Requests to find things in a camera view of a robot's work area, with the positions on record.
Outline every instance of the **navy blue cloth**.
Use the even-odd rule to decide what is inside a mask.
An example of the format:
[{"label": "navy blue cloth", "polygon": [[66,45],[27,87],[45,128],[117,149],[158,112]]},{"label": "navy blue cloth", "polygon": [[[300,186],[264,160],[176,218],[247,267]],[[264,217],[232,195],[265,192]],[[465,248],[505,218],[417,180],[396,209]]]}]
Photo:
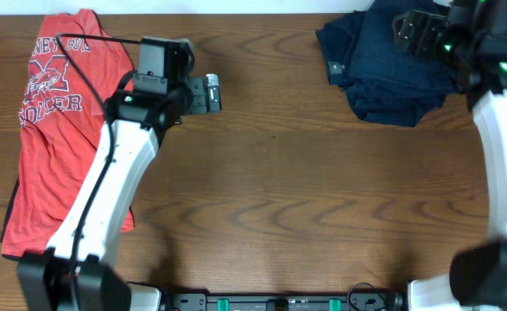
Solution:
[{"label": "navy blue cloth", "polygon": [[376,0],[316,32],[330,85],[345,90],[361,120],[412,127],[457,92],[453,69],[395,49],[391,22],[408,10],[440,14],[432,0]]}]

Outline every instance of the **folded red shirt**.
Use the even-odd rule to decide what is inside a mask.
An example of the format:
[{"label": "folded red shirt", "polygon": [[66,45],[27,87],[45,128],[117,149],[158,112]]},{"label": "folded red shirt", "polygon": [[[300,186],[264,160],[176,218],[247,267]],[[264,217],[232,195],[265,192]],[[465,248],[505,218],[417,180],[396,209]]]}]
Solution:
[{"label": "folded red shirt", "polygon": [[[19,111],[19,181],[2,234],[2,254],[44,251],[80,190],[98,147],[101,108],[60,51],[55,36],[109,37],[91,10],[46,16],[29,62],[29,84]],[[132,62],[120,43],[62,38],[63,47],[103,100],[112,95]],[[123,232],[134,228],[126,215]]]}]

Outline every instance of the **cable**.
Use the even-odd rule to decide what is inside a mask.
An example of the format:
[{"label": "cable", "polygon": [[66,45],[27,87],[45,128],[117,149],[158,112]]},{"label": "cable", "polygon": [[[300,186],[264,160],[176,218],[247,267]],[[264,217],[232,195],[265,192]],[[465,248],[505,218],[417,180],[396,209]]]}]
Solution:
[{"label": "cable", "polygon": [[105,178],[105,175],[107,174],[107,169],[109,168],[111,162],[113,161],[113,154],[115,153],[115,137],[113,135],[113,128],[111,127],[111,122],[109,121],[109,118],[107,117],[107,111],[105,110],[105,107],[103,105],[103,101],[101,97],[99,96],[96,89],[93,87],[92,83],[90,83],[90,80],[82,73],[80,68],[77,66],[77,64],[74,62],[73,58],[69,56],[65,48],[63,47],[63,43],[61,42],[62,37],[71,37],[71,38],[82,38],[82,39],[92,39],[92,40],[101,40],[101,41],[114,41],[114,42],[120,42],[120,43],[131,43],[131,44],[140,44],[139,41],[134,40],[127,40],[127,39],[116,39],[116,38],[107,38],[102,36],[96,36],[96,35],[80,35],[80,34],[58,34],[55,36],[55,40],[57,41],[57,44],[61,50],[61,52],[65,55],[71,66],[74,67],[76,72],[79,74],[80,78],[84,80],[86,83],[86,86],[90,89],[92,92],[94,98],[98,101],[98,105],[101,108],[103,115],[104,115],[104,121],[105,124],[107,124],[107,130],[109,131],[109,151],[107,153],[107,157],[105,158],[105,164],[102,168],[101,172],[99,173],[98,180],[96,181],[96,184],[94,185],[94,188],[92,189],[92,192],[90,193],[90,197],[88,198],[88,201],[86,202],[84,209],[82,210],[82,214],[80,214],[79,223],[77,224],[77,228],[74,232],[74,238],[73,238],[73,248],[71,250],[71,257],[69,258],[69,276],[71,277],[71,281],[69,282],[69,287],[71,289],[71,300],[73,301],[73,307],[76,311],[80,311],[80,299],[79,299],[79,291],[77,288],[77,277],[76,277],[76,269],[77,269],[77,262],[78,262],[78,255],[79,255],[79,243],[80,239],[82,238],[82,230],[84,228],[84,224],[86,222],[86,216],[88,215],[88,212],[90,212],[90,208],[92,206],[92,203],[94,201],[94,198],[96,197],[96,193],[99,190],[99,186],[101,185],[102,181]]},{"label": "cable", "polygon": [[361,285],[368,286],[368,287],[371,287],[372,289],[374,289],[374,291],[376,292],[376,295],[378,297],[380,297],[380,299],[383,301],[383,304],[385,304],[386,300],[380,295],[380,293],[378,293],[376,291],[376,288],[374,286],[372,286],[372,284],[367,283],[367,282],[360,282],[360,283],[353,285],[353,287],[351,287],[351,289],[349,289],[349,291],[347,292],[347,303],[349,304],[349,307],[351,309],[353,309],[355,311],[361,311],[359,308],[357,308],[357,306],[355,306],[354,304],[351,303],[351,294],[353,293],[353,290]]}]

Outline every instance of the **green tape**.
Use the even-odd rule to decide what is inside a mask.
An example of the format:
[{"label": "green tape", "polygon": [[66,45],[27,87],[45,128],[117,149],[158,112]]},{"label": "green tape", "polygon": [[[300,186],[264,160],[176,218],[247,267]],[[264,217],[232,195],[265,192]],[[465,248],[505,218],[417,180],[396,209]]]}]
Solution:
[{"label": "green tape", "polygon": [[330,299],[330,311],[341,311],[341,300]]},{"label": "green tape", "polygon": [[228,299],[218,299],[217,300],[217,311],[229,311],[230,303]]}]

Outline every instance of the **wooden table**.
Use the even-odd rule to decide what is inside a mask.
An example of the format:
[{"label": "wooden table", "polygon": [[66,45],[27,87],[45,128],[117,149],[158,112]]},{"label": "wooden table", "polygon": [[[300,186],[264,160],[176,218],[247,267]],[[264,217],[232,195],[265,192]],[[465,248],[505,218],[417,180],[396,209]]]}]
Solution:
[{"label": "wooden table", "polygon": [[[190,38],[194,73],[217,73],[224,103],[167,134],[132,204],[123,278],[213,293],[402,289],[485,239],[484,157],[465,100],[415,129],[357,120],[314,35],[336,17],[100,17],[116,37]],[[0,232],[41,21],[0,16]],[[25,305],[16,263],[0,257],[7,309]]]}]

